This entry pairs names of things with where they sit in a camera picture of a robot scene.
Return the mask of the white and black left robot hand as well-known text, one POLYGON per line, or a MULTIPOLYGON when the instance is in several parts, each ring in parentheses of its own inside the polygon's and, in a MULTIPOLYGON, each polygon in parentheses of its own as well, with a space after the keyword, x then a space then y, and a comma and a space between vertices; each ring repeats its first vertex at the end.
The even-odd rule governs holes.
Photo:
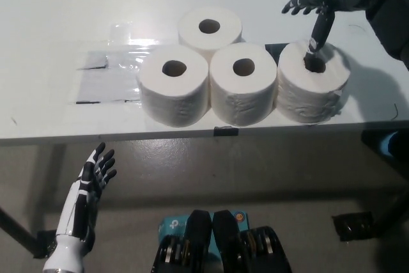
POLYGON ((114 150, 104 152, 100 143, 84 163, 73 182, 59 219, 56 235, 66 235, 85 242, 95 234, 97 206, 102 193, 117 171, 114 150))

